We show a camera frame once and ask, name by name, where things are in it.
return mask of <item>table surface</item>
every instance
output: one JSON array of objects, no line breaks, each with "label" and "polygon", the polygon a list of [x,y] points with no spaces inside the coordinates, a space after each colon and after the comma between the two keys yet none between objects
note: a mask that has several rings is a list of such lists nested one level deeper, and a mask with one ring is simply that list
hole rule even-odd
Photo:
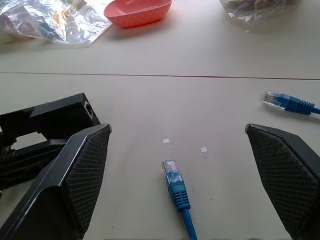
[{"label": "table surface", "polygon": [[[265,90],[277,90],[320,103],[320,81],[17,73],[0,79],[0,114],[85,92],[100,121],[112,125],[86,240],[186,237],[162,173],[166,159],[182,172],[199,240],[290,239],[261,184],[245,126],[297,134],[320,154],[317,116],[261,102]],[[28,185],[4,192],[0,223]]]},{"label": "table surface", "polygon": [[43,41],[0,48],[0,72],[320,79],[319,10],[319,0],[304,0],[245,32],[219,0],[174,0],[163,21],[113,26],[89,48]]}]

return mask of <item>plastic bag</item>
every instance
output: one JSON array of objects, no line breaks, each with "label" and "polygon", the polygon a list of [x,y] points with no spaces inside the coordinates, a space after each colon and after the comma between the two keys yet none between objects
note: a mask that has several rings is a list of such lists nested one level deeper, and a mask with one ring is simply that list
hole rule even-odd
[{"label": "plastic bag", "polygon": [[90,46],[111,22],[104,16],[109,0],[0,0],[0,30]]},{"label": "plastic bag", "polygon": [[245,23],[250,30],[270,16],[283,14],[302,0],[220,0],[232,19]]}]

